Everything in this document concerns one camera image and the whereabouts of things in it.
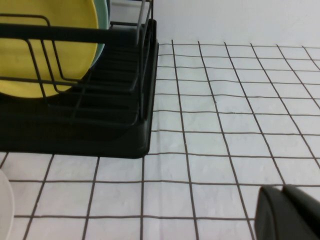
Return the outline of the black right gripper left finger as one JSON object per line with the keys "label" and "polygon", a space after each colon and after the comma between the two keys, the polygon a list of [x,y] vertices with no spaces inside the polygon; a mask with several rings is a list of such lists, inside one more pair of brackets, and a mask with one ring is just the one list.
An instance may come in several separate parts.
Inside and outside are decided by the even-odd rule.
{"label": "black right gripper left finger", "polygon": [[264,186],[258,194],[254,229],[258,240],[303,240],[308,227],[277,188]]}

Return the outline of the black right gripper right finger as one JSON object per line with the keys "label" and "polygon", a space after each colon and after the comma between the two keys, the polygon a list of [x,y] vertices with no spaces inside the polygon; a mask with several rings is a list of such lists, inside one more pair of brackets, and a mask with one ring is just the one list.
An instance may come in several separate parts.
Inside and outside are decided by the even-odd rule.
{"label": "black right gripper right finger", "polygon": [[293,185],[285,185],[282,192],[294,205],[308,227],[320,239],[320,202]]}

